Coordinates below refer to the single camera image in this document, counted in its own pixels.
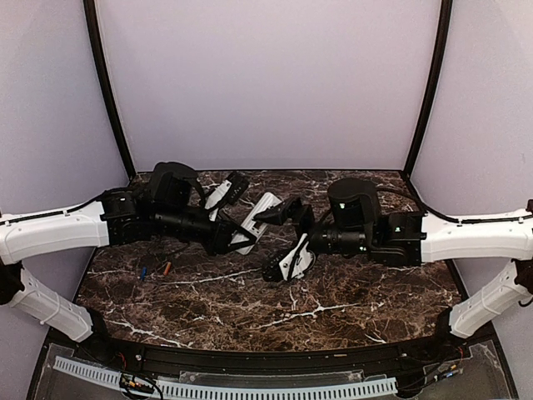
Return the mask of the orange battery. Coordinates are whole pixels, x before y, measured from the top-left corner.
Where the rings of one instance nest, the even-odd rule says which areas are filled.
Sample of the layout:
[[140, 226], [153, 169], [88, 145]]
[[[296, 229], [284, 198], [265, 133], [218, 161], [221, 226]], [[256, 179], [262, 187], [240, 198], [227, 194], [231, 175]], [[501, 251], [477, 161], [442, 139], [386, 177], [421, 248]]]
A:
[[166, 265], [165, 265], [165, 269], [163, 271], [163, 275], [167, 276], [169, 274], [171, 268], [172, 268], [172, 263], [171, 262], [167, 262]]

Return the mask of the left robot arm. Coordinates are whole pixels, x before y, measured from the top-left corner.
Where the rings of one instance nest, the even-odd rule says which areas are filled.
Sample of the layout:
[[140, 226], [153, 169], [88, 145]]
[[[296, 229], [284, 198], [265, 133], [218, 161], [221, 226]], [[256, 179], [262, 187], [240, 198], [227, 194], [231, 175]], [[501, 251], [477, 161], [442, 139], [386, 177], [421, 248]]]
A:
[[22, 262], [73, 248], [103, 248], [148, 241], [155, 236], [199, 243], [209, 255], [223, 255], [257, 242], [257, 235], [222, 213], [247, 190], [248, 181], [231, 173], [210, 193], [192, 167], [160, 162], [148, 183], [120, 187], [67, 208], [1, 218], [1, 303], [55, 328], [100, 363], [117, 357], [102, 317], [41, 284]]

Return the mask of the white remote control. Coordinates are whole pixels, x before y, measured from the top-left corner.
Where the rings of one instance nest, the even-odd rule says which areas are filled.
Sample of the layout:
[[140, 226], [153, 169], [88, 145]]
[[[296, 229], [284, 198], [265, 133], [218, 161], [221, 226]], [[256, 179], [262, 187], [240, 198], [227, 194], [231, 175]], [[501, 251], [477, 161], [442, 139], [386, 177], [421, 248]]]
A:
[[[258, 213], [262, 213], [268, 208], [275, 207], [279, 203], [281, 203], [280, 198], [271, 192], [265, 192], [242, 222], [241, 227], [255, 237], [256, 243], [267, 230], [267, 224], [265, 222], [255, 221], [254, 217]], [[242, 233], [235, 233], [231, 244], [239, 244], [239, 246], [241, 246], [244, 242], [249, 242], [249, 239]], [[255, 243], [246, 247], [240, 247], [236, 251], [241, 255], [247, 255], [253, 249], [254, 245]]]

